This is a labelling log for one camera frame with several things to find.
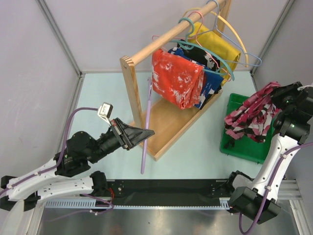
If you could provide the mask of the purple hanger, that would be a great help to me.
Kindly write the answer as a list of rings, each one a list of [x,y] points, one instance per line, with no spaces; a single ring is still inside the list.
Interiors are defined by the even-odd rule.
[[[150,113],[151,113],[151,104],[152,104],[152,79],[148,78],[148,102],[147,102],[147,109],[146,109],[146,119],[145,119],[145,128],[149,128],[150,123]],[[146,163],[146,155],[147,155],[147,140],[143,143],[142,148],[142,158],[141,158],[141,169],[140,173],[144,174],[145,172],[145,163]]]

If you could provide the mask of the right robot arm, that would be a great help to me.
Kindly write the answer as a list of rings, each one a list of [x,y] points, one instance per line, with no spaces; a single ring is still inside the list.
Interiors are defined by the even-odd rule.
[[[257,176],[252,179],[236,171],[225,184],[231,196],[231,210],[239,213],[240,218],[251,219],[251,227],[279,214],[279,187],[293,157],[308,146],[305,141],[312,117],[313,87],[300,82],[287,86],[270,82],[225,117],[226,134],[232,138],[230,144],[243,136],[263,143],[269,128],[274,127],[269,152]]]

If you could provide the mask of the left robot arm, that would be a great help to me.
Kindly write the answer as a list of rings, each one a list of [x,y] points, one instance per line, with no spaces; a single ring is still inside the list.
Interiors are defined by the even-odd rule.
[[[105,196],[109,189],[105,173],[96,171],[85,178],[74,177],[117,149],[130,150],[154,134],[154,130],[132,127],[119,118],[111,120],[107,132],[98,139],[87,132],[77,132],[66,141],[63,151],[38,169],[22,177],[3,176],[0,207],[10,211],[22,200],[24,211],[28,211],[50,198],[74,194]]]

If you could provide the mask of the pink camouflage trousers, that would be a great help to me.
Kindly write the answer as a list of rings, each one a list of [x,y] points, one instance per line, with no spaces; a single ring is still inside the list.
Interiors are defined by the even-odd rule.
[[[268,83],[224,118],[226,134],[231,137],[225,148],[234,146],[244,136],[257,143],[265,142],[273,118],[281,111],[273,104],[270,94],[280,87],[278,82]]]

